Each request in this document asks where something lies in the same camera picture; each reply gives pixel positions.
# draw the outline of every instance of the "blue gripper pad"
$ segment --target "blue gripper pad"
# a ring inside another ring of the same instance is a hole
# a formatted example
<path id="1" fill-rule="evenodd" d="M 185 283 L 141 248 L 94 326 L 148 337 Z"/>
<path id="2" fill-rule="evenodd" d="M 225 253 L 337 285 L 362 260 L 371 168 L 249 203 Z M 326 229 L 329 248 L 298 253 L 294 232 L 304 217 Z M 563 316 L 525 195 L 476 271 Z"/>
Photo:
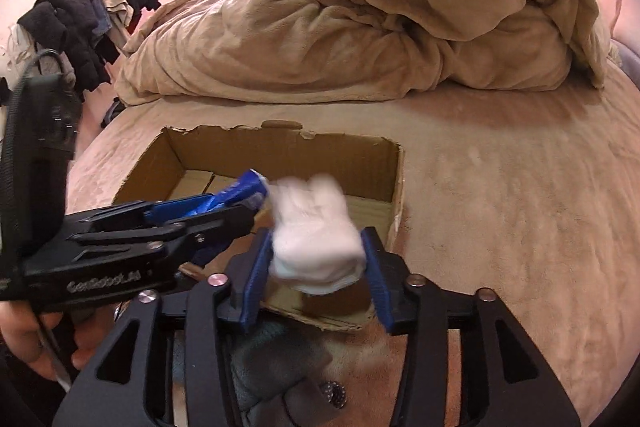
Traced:
<path id="1" fill-rule="evenodd" d="M 385 252 L 385 249 L 376 229 L 372 227 L 362 230 L 360 237 L 367 257 L 365 277 L 367 278 L 367 283 L 369 283 L 369 292 L 371 293 L 373 306 L 376 309 L 376 316 L 385 330 L 391 332 L 394 327 L 391 294 L 378 261 L 378 254 Z"/>
<path id="2" fill-rule="evenodd" d="M 245 333 L 255 324 L 260 311 L 273 258 L 271 237 L 271 230 L 258 229 L 249 250 L 233 256 L 226 265 L 232 294 L 218 306 L 218 317 L 240 326 Z"/>
<path id="3" fill-rule="evenodd" d="M 167 221 L 180 219 L 186 216 L 195 216 L 206 212 L 213 194 L 201 194 L 189 196 L 180 200 L 163 201 L 156 203 L 151 210 L 145 212 L 146 221 L 150 225 L 159 227 Z"/>
<path id="4" fill-rule="evenodd" d="M 269 277 L 269 266 L 273 259 L 273 248 L 271 238 L 273 230 L 269 230 L 264 239 L 257 245 L 257 252 L 254 267 L 249 274 L 249 278 L 244 286 L 242 298 L 242 315 L 240 315 L 240 326 L 244 331 L 248 331 L 258 318 L 260 302 L 264 295 L 264 288 Z"/>

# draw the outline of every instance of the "beige blanket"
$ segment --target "beige blanket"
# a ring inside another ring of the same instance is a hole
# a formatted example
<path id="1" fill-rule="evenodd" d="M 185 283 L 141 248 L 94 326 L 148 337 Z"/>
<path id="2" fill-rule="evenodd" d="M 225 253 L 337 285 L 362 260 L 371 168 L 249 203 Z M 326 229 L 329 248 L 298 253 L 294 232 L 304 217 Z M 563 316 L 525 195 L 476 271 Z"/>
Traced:
<path id="1" fill-rule="evenodd" d="M 178 0 L 130 43 L 116 90 L 131 105 L 388 100 L 446 78 L 545 90 L 572 55 L 602 87 L 597 14 L 595 0 Z"/>
<path id="2" fill-rule="evenodd" d="M 613 65 L 606 80 L 596 90 L 569 78 L 549 92 L 445 83 L 383 103 L 167 97 L 128 108 L 98 136 L 70 173 L 70 210 L 110 203 L 164 126 L 286 119 L 393 139 L 406 150 L 398 252 L 447 289 L 496 288 L 588 425 L 640 351 L 640 92 Z M 328 342 L 349 393 L 337 425 L 387 426 L 402 339 L 372 325 Z"/>

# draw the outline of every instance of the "black gripper frame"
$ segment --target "black gripper frame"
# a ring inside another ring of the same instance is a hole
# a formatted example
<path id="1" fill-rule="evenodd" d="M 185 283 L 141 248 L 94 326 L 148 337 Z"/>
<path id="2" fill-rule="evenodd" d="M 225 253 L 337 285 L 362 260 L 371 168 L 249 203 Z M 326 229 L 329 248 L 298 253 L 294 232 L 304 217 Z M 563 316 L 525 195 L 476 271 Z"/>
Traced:
<path id="1" fill-rule="evenodd" d="M 190 291 L 134 298 L 77 377 L 53 427 L 173 426 L 176 330 L 185 334 L 189 426 L 241 427 L 230 334 L 246 332 L 257 320 L 270 246 L 270 231 L 258 230 L 250 249 L 230 261 L 223 285 L 204 280 Z"/>
<path id="2" fill-rule="evenodd" d="M 553 370 L 494 291 L 444 291 L 424 277 L 410 277 L 375 229 L 365 229 L 362 239 L 378 318 L 390 334 L 408 336 L 392 427 L 444 425 L 450 329 L 460 330 L 462 339 L 461 426 L 580 426 Z M 53 427 L 173 425 L 171 343 L 180 328 L 186 334 L 190 427 L 241 427 L 227 333 L 246 331 L 238 328 L 238 317 L 264 288 L 266 278 L 256 284 L 254 276 L 265 273 L 269 240 L 267 231 L 258 231 L 250 250 L 234 257 L 225 285 L 203 281 L 190 292 L 135 299 L 78 376 Z M 247 290 L 252 299 L 239 298 Z M 252 309 L 251 324 L 257 306 Z"/>
<path id="3" fill-rule="evenodd" d="M 388 333 L 408 336 L 392 427 L 444 425 L 448 330 L 462 341 L 461 427 L 580 427 L 555 373 L 494 291 L 442 290 L 410 277 L 375 229 L 362 238 L 378 318 Z"/>
<path id="4" fill-rule="evenodd" d="M 238 203 L 153 227 L 145 213 L 154 204 L 135 201 L 65 216 L 48 243 L 20 260 L 20 290 L 0 291 L 0 298 L 55 312 L 125 301 L 144 289 L 168 291 L 194 252 L 222 248 L 254 226 L 254 211 Z"/>

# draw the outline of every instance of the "black strap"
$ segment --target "black strap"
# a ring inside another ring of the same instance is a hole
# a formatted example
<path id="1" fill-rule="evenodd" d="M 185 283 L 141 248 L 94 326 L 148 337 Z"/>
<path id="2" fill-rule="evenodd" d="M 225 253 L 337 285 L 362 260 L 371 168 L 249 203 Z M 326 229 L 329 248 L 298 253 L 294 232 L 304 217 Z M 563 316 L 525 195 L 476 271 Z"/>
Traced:
<path id="1" fill-rule="evenodd" d="M 0 418 L 6 427 L 49 427 L 65 396 L 0 343 Z"/>
<path id="2" fill-rule="evenodd" d="M 0 105 L 8 105 L 12 95 L 9 84 L 4 76 L 0 76 Z"/>

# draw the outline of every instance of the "metal screw head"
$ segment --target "metal screw head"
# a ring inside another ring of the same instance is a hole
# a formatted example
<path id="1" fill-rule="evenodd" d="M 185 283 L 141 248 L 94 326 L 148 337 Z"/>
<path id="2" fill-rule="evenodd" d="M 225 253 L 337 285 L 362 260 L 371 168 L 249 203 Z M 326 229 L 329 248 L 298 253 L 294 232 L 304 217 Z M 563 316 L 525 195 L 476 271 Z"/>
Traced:
<path id="1" fill-rule="evenodd" d="M 224 286 L 228 280 L 229 277 L 227 277 L 223 273 L 214 273 L 213 275 L 209 275 L 209 277 L 207 277 L 207 282 L 211 286 Z"/>
<path id="2" fill-rule="evenodd" d="M 420 275 L 419 273 L 412 273 L 406 278 L 406 283 L 414 288 L 420 288 L 427 284 L 427 277 Z"/>
<path id="3" fill-rule="evenodd" d="M 320 385 L 320 391 L 327 402 L 336 409 L 342 409 L 347 404 L 347 392 L 340 382 L 335 380 L 325 382 Z"/>
<path id="4" fill-rule="evenodd" d="M 149 304 L 158 298 L 158 292 L 155 290 L 142 290 L 138 294 L 138 300 L 144 304 Z"/>
<path id="5" fill-rule="evenodd" d="M 160 250 L 162 247 L 164 247 L 164 243 L 162 241 L 149 241 L 146 244 L 146 247 L 149 250 Z"/>
<path id="6" fill-rule="evenodd" d="M 491 288 L 480 288 L 478 290 L 478 298 L 483 302 L 493 302 L 497 297 Z"/>

